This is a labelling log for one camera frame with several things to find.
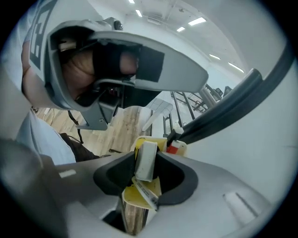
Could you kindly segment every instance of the ceiling light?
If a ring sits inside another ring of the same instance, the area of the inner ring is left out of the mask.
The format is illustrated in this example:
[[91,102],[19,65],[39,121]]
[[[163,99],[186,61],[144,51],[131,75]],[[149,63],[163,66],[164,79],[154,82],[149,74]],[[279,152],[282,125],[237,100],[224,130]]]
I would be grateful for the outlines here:
[[196,25],[196,24],[205,22],[205,21],[206,21],[206,20],[205,20],[203,17],[200,17],[200,18],[198,18],[198,19],[195,19],[195,20],[189,22],[188,24],[190,24],[191,26],[193,26],[193,25]]
[[211,57],[213,57],[213,58],[215,58],[215,59],[218,59],[218,60],[220,60],[220,58],[219,57],[217,57],[217,56],[215,56],[215,55],[213,55],[213,54],[209,54]]
[[138,13],[139,17],[142,17],[142,14],[139,10],[136,10],[136,13]]
[[234,68],[236,68],[237,70],[239,70],[239,71],[241,71],[241,72],[243,72],[243,73],[244,73],[244,71],[243,71],[241,68],[238,68],[237,66],[235,66],[235,65],[231,64],[230,62],[228,62],[228,63],[229,63],[229,65],[233,66],[233,67],[234,67]]
[[183,31],[183,30],[185,30],[184,27],[180,27],[179,29],[177,29],[178,32],[181,32],[181,31]]

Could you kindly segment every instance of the white wall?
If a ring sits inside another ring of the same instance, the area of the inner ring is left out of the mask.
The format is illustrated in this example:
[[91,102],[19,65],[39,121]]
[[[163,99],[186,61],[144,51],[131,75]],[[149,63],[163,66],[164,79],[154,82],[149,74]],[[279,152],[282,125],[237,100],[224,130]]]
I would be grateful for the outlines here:
[[88,0],[94,9],[104,18],[114,17],[121,21],[125,20],[125,14],[113,8],[108,0]]
[[275,66],[285,37],[257,0],[187,0],[215,23],[236,49],[244,70],[260,71],[263,78]]
[[222,167],[280,201],[297,173],[298,66],[258,107],[218,133],[188,146],[188,157]]
[[[176,98],[178,99],[181,99],[183,101],[185,101],[184,97],[177,94],[176,93]],[[190,114],[190,111],[188,109],[188,107],[186,106],[186,104],[180,102],[180,101],[177,101],[178,102],[178,105],[179,105],[179,110],[180,110],[180,117],[181,117],[181,120],[184,124],[187,124],[187,123],[190,123],[193,119],[191,117],[191,114]],[[173,119],[173,127],[179,127],[179,124],[178,124],[178,114],[177,114],[177,110],[176,110],[176,105],[175,105],[175,102],[174,102],[174,99],[171,98],[171,103],[174,107],[173,111],[172,111],[172,119]],[[194,116],[197,118],[198,116],[200,116],[201,113],[198,112],[198,111],[194,111]]]
[[213,66],[208,67],[207,72],[209,75],[208,85],[214,89],[220,88],[222,92],[224,92],[226,86],[233,89],[240,82],[239,80],[234,80],[233,76],[228,76]]

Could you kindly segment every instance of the black cable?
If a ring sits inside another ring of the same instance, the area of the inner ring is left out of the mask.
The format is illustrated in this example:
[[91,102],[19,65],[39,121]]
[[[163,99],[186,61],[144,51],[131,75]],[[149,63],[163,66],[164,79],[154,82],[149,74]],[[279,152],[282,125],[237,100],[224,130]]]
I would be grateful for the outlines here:
[[[68,111],[68,116],[69,116],[69,118],[78,126],[79,125],[79,122],[73,117],[73,115],[71,114],[71,112],[70,111]],[[78,135],[79,135],[79,137],[80,137],[80,143],[81,144],[84,144],[84,141],[83,141],[83,139],[82,139],[82,135],[81,135],[81,130],[80,129],[78,129]]]

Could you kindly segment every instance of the metal rack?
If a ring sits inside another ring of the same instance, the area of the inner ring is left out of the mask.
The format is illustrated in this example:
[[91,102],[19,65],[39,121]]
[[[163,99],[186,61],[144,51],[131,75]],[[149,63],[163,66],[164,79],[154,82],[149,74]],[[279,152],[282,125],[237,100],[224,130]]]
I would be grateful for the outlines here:
[[[176,94],[183,96],[184,100],[177,98]],[[180,127],[183,127],[184,124],[183,124],[183,119],[181,117],[178,101],[186,104],[186,106],[189,109],[191,118],[194,120],[196,118],[194,111],[204,113],[208,109],[214,107],[216,105],[217,101],[222,99],[222,97],[213,88],[211,88],[208,84],[206,84],[205,87],[200,91],[199,95],[197,95],[196,93],[191,93],[187,97],[186,94],[183,92],[171,92],[171,97],[174,99],[174,103],[175,103],[176,111],[177,111],[177,115],[178,115],[178,123],[179,123]],[[163,118],[163,136],[164,137],[168,136],[167,126],[166,126],[167,120],[169,120],[170,131],[172,131],[173,130],[173,120],[172,120],[171,113],[169,114],[169,116],[167,118]]]

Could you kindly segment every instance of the black pants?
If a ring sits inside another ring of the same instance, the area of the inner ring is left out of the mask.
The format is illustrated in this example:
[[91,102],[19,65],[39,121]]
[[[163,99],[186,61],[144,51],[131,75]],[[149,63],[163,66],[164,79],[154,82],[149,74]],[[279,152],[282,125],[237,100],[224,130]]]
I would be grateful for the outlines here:
[[91,151],[87,150],[81,143],[72,140],[70,137],[68,137],[66,133],[62,133],[60,135],[74,153],[76,162],[82,162],[99,158],[99,156],[94,155]]

